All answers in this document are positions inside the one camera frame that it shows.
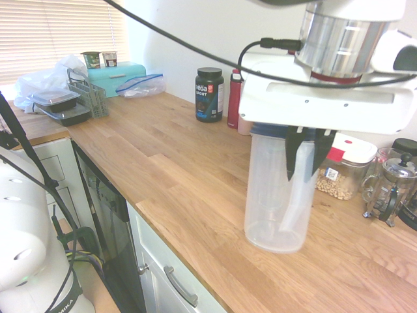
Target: cable connector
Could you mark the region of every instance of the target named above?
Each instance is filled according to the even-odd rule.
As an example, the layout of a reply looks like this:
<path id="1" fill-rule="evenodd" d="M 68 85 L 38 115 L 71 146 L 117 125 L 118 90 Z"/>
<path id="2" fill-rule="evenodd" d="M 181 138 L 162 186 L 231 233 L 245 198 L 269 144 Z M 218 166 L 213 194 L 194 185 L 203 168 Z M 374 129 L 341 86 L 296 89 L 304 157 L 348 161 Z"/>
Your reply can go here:
<path id="1" fill-rule="evenodd" d="M 268 49 L 278 48 L 283 50 L 300 51 L 302 43 L 300 40 L 262 38 L 260 46 Z"/>

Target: dish drying rack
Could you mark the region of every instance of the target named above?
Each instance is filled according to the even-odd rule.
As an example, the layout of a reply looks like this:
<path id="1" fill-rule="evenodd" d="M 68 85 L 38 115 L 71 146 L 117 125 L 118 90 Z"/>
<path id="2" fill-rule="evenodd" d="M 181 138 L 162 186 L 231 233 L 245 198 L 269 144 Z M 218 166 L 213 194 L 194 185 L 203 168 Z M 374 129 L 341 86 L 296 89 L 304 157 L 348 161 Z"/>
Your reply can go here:
<path id="1" fill-rule="evenodd" d="M 91 117 L 96 119 L 109 115 L 109 108 L 106 102 L 106 90 L 91 84 L 88 77 L 81 72 L 72 70 L 71 68 L 68 68 L 66 72 L 69 79 L 68 88 L 80 95 L 77 102 L 90 109 Z M 71 73 L 82 76 L 84 80 L 71 78 Z"/>

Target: teal bread box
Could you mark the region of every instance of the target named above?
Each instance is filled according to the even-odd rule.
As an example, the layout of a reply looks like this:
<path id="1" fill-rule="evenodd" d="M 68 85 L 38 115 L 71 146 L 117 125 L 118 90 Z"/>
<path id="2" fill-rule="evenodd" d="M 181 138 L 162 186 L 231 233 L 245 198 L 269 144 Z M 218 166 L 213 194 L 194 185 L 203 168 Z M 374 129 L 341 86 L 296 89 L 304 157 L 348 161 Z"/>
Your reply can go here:
<path id="1" fill-rule="evenodd" d="M 143 65 L 133 62 L 119 62 L 116 67 L 89 68 L 89 80 L 93 85 L 106 90 L 108 98 L 117 96 L 116 88 L 130 78 L 146 76 Z"/>

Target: white wall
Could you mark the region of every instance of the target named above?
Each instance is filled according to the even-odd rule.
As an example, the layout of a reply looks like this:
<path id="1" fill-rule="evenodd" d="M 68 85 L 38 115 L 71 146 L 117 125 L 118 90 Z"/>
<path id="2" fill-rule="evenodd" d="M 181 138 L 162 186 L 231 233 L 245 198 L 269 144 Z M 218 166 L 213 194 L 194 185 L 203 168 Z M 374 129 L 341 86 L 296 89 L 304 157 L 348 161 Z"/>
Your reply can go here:
<path id="1" fill-rule="evenodd" d="M 297 39 L 305 8 L 298 5 L 271 9 L 250 0 L 125 0 L 125 7 L 186 42 L 230 61 L 237 61 L 247 44 L 262 37 Z M 408 0 L 399 28 L 417 38 L 415 16 L 417 1 Z M 195 98 L 197 69 L 222 68 L 227 105 L 230 67 L 183 48 L 131 19 L 128 36 L 132 61 L 143 64 L 148 73 L 163 73 L 167 92 L 190 102 Z M 393 136 L 349 134 L 379 147 L 390 146 L 395 138 L 417 141 L 417 114 L 405 130 Z"/>

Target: plastic bag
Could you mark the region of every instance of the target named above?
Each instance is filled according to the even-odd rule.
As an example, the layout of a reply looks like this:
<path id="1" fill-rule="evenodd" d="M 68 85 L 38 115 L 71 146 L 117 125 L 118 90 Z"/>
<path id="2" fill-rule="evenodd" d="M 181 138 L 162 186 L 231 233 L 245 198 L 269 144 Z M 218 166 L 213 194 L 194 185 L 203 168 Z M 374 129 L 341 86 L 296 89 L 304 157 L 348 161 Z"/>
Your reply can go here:
<path id="1" fill-rule="evenodd" d="M 140 98 L 157 95 L 165 91 L 164 75 L 152 74 L 135 77 L 118 86 L 116 93 L 126 98 Z"/>
<path id="2" fill-rule="evenodd" d="M 20 76 L 15 84 L 17 95 L 14 99 L 14 105 L 25 110 L 25 113 L 41 113 L 27 97 L 50 87 L 68 89 L 68 75 L 66 73 L 68 68 L 76 69 L 87 75 L 85 64 L 75 55 L 69 55 L 61 59 L 54 68 Z"/>

